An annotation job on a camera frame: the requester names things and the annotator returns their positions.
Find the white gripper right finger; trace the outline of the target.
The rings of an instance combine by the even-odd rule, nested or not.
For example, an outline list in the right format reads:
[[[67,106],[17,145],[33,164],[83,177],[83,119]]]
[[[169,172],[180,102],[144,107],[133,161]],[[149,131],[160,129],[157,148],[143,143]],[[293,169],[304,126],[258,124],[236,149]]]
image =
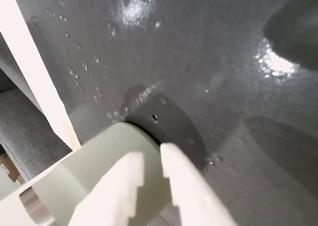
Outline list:
[[[173,143],[160,145],[163,176],[183,226],[236,226],[237,223],[186,154]]]

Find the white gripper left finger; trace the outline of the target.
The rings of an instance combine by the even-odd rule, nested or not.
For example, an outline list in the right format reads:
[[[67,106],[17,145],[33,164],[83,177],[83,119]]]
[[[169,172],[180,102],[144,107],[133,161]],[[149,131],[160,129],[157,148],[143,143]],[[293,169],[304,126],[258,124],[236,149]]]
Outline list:
[[[136,215],[138,188],[144,185],[144,154],[121,157],[76,206],[70,226],[126,226]]]

